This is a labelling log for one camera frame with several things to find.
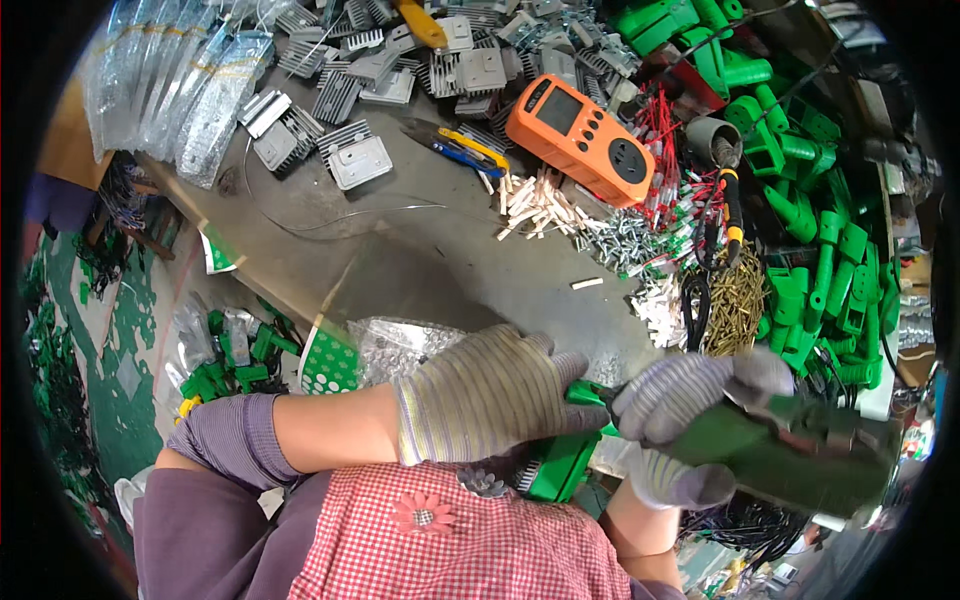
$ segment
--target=gray striped glove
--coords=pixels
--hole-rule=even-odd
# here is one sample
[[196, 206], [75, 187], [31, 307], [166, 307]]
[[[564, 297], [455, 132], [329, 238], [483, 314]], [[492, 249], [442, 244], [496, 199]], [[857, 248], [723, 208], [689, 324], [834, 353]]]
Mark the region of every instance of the gray striped glove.
[[613, 401], [617, 429], [639, 445], [629, 460], [636, 497], [655, 509], [680, 506], [702, 510], [733, 495], [731, 471], [721, 465], [691, 468], [649, 445], [669, 444], [714, 404], [724, 391], [765, 402], [772, 394], [793, 394], [790, 369], [764, 348], [734, 357], [683, 354], [652, 363]]
[[568, 404], [564, 392], [587, 372], [580, 353], [552, 356], [544, 335], [521, 338], [495, 325], [392, 380], [400, 409], [403, 465], [470, 463], [529, 440], [595, 431], [602, 406]]

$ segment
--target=purple sleeve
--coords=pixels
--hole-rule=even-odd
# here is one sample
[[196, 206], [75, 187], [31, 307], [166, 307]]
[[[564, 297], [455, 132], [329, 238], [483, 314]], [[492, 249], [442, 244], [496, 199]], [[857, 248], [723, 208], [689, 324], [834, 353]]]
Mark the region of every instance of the purple sleeve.
[[680, 590], [662, 581], [637, 581], [630, 578], [630, 597], [633, 600], [686, 600]]
[[302, 473], [290, 467], [276, 442], [275, 398], [249, 394], [198, 406], [180, 421], [166, 447], [250, 493], [290, 485]]

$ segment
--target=yellow plastic part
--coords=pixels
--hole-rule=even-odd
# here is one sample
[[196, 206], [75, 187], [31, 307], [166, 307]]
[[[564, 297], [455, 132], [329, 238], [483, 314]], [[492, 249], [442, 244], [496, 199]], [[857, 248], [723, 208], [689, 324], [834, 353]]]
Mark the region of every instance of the yellow plastic part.
[[465, 135], [461, 135], [453, 130], [449, 130], [444, 127], [439, 128], [437, 130], [437, 133], [439, 133], [443, 137], [449, 137], [453, 141], [459, 144], [463, 144], [464, 146], [467, 146], [471, 150], [475, 150], [479, 152], [481, 155], [486, 156], [490, 160], [495, 162], [496, 166], [500, 167], [501, 169], [504, 169], [505, 171], [510, 171], [510, 162], [506, 158], [504, 158], [503, 155], [497, 154], [496, 152], [494, 152], [490, 148], [487, 148], [483, 144], [478, 144], [477, 142], [473, 141], [469, 137], [466, 137]]
[[200, 396], [193, 396], [188, 398], [180, 403], [180, 408], [177, 409], [177, 412], [180, 413], [181, 417], [186, 417], [190, 414], [194, 408], [200, 406], [203, 402], [200, 400]]
[[423, 10], [423, 5], [414, 0], [394, 0], [394, 6], [407, 22], [410, 33], [431, 48], [445, 48], [444, 28]]

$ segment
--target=cardboard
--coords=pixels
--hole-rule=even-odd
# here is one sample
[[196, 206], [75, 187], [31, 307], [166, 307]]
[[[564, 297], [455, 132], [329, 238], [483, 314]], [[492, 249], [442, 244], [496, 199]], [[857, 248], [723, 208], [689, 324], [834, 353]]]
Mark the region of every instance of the cardboard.
[[80, 77], [67, 83], [36, 162], [40, 173], [96, 190], [113, 159], [113, 150], [99, 164], [93, 159], [93, 141], [84, 114], [84, 95]]

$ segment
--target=yellow handle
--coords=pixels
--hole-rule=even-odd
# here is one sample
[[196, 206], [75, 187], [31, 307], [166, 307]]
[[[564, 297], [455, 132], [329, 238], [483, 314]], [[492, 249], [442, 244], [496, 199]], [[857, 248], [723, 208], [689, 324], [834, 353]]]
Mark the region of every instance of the yellow handle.
[[478, 144], [472, 139], [470, 139], [469, 137], [466, 137], [453, 130], [449, 130], [443, 127], [439, 128], [437, 130], [437, 133], [439, 133], [444, 137], [449, 137], [453, 141], [461, 143], [464, 146], [467, 146], [468, 148], [479, 152], [483, 156], [488, 156], [490, 159], [493, 160], [493, 162], [496, 163], [496, 166], [500, 167], [505, 171], [510, 171], [510, 162], [508, 162], [507, 159], [503, 157], [503, 155], [497, 154], [496, 152], [494, 152], [490, 148], [487, 148], [483, 144]]
[[422, 5], [415, 0], [394, 0], [394, 4], [407, 22], [411, 34], [431, 48], [446, 47], [444, 28], [426, 13]]

